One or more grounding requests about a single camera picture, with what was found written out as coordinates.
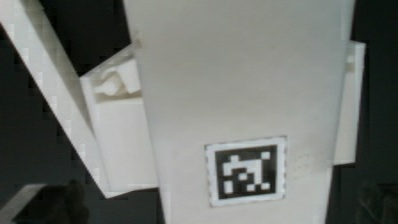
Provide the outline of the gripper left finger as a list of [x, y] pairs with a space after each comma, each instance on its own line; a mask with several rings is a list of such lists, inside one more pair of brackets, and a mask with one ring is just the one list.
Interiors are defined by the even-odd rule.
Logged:
[[82, 183], [26, 185], [0, 208], [0, 224], [89, 224]]

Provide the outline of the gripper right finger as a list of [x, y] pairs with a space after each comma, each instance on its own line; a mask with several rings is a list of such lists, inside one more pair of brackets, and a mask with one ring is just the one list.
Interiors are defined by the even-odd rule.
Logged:
[[356, 224], [398, 224], [398, 184], [363, 185]]

